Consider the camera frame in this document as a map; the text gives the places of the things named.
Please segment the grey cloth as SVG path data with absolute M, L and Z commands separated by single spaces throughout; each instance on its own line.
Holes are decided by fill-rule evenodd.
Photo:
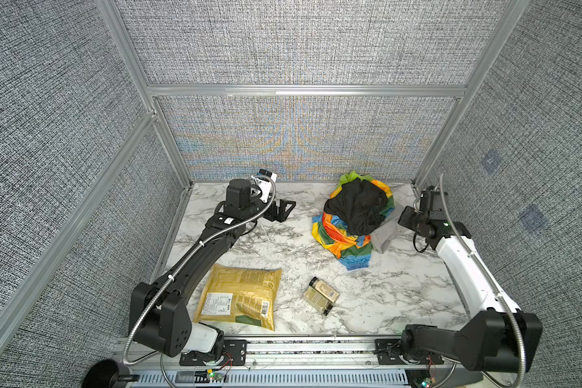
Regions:
M 381 226 L 370 234 L 373 249 L 383 254 L 387 251 L 393 239 L 402 234 L 402 226 L 399 225 L 399 214 L 389 215 Z

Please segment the black round object bottom left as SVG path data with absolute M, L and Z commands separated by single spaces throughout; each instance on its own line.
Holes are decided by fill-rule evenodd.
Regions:
M 139 374 L 132 373 L 129 367 L 113 359 L 99 361 L 93 365 L 82 380 L 82 388 L 123 388 L 136 383 Z

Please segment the rainbow coloured cloth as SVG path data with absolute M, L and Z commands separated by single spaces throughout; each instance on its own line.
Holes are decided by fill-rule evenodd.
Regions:
M 337 194 L 337 192 L 339 192 L 342 184 L 350 182 L 358 177 L 371 180 L 386 191 L 392 204 L 392 208 L 387 213 L 386 217 L 391 215 L 395 210 L 391 188 L 372 176 L 361 176 L 355 171 L 340 177 L 337 188 L 328 199 L 332 198 Z M 373 251 L 370 235 L 349 234 L 346 224 L 337 216 L 331 216 L 323 212 L 320 215 L 313 217 L 311 235 L 317 243 L 333 254 L 339 263 L 341 263 L 347 270 L 353 271 L 367 268 L 369 266 Z

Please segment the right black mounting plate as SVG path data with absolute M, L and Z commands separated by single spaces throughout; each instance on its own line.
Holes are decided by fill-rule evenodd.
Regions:
M 443 365 L 441 356 L 424 350 L 404 349 L 400 339 L 378 339 L 374 341 L 373 354 L 378 359 L 379 365 L 425 365 L 432 361 L 437 365 Z

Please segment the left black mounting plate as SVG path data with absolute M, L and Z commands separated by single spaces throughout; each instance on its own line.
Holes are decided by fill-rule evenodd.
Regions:
M 244 366 L 247 356 L 247 344 L 244 339 L 224 339 L 218 341 L 210 352 L 183 352 L 179 359 L 181 366 Z

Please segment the black mounting plate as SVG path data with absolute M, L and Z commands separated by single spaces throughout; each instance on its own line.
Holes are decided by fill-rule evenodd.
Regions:
M 424 350 L 404 349 L 400 339 L 378 339 L 374 341 L 373 354 L 378 359 L 379 365 L 425 365 L 432 361 L 437 365 L 443 365 L 441 356 Z
M 247 356 L 247 344 L 244 339 L 224 339 L 218 341 L 210 352 L 183 352 L 179 359 L 181 366 L 244 366 Z

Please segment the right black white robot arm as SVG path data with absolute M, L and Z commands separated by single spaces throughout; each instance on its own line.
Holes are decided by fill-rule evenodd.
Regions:
M 457 331 L 409 324 L 402 334 L 402 351 L 415 359 L 447 357 L 470 371 L 527 373 L 543 325 L 504 292 L 465 225 L 448 218 L 447 204 L 447 193 L 424 190 L 418 205 L 405 208 L 399 224 L 425 239 L 444 262 L 470 320 Z

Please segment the yellow snack bag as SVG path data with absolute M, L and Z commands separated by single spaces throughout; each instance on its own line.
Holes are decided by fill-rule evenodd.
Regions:
M 275 329 L 274 302 L 280 269 L 232 268 L 213 265 L 193 321 L 242 323 Z

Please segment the black cloth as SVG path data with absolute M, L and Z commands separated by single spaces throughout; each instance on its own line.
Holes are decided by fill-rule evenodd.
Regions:
M 339 192 L 328 199 L 323 212 L 337 216 L 349 234 L 369 235 L 386 220 L 392 208 L 386 191 L 373 181 L 360 177 L 342 184 Z

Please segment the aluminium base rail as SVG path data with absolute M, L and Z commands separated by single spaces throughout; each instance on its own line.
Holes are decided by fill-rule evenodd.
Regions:
M 260 370 L 419 370 L 440 379 L 447 372 L 479 376 L 443 356 L 404 357 L 396 335 L 230 335 L 226 349 L 214 361 L 200 361 L 181 352 L 165 357 L 167 373 L 178 370 L 222 370 L 234 376 Z

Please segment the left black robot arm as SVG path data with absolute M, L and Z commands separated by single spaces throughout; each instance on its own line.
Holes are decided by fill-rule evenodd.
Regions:
M 132 291 L 123 363 L 134 366 L 157 355 L 176 357 L 184 352 L 219 358 L 222 332 L 194 323 L 187 303 L 210 268 L 246 234 L 247 224 L 260 218 L 283 222 L 293 209 L 293 203 L 276 199 L 276 178 L 270 171 L 229 182 L 226 199 L 208 219 L 197 242 L 170 270 Z

